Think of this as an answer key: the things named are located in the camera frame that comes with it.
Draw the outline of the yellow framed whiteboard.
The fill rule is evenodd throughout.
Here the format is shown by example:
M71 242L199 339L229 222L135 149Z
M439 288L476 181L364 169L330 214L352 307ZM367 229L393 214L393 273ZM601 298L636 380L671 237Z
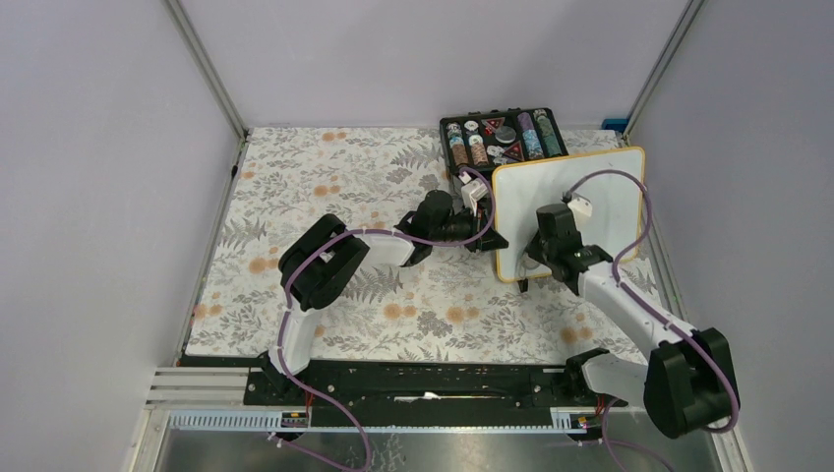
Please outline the yellow framed whiteboard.
M559 203L564 193L588 174L619 170L644 180L645 152L625 147L580 155L508 164L492 176L496 217L494 228L509 242L496 252L497 277L504 283L521 280L518 260L536 230L536 210ZM583 242L598 245L614 256L634 242L640 231L643 197L626 177L608 173L594 177L576 191L593 205L592 216L579 225ZM542 265L539 275L551 272Z

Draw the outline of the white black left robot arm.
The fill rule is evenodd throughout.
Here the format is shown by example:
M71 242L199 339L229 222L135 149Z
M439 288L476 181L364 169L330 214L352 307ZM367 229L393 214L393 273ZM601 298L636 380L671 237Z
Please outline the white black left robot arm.
M491 199L453 208L451 194L431 191L393 229L350 230L328 213L309 228L279 260L285 308L276 342L268 349L275 370L268 392L283 404L304 394L303 372L323 309L342 295L362 265L415 266L436 247L462 246L473 253L506 249L509 242L493 228Z

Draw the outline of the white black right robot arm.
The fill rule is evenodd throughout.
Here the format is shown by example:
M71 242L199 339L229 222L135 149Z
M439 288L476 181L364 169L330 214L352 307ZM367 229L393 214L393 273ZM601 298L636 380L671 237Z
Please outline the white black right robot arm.
M555 280L602 311L647 358L626 361L603 348L566 361L566 396L587 405L599 395L643 408L675 439L695 430L723 434L739 421L741 401L729 342L715 328L675 319L621 276L618 262L586 245L565 203L536 211L537 231L525 252Z

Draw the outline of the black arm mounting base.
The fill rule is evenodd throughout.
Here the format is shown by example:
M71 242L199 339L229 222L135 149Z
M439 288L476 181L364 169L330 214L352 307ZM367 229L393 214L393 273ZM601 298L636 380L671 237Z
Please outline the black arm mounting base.
M229 415L220 429L265 426L303 433L553 431L598 427L612 398L594 393L571 367L314 360L293 382L265 356L232 362L187 359L183 374L226 375L251 418Z

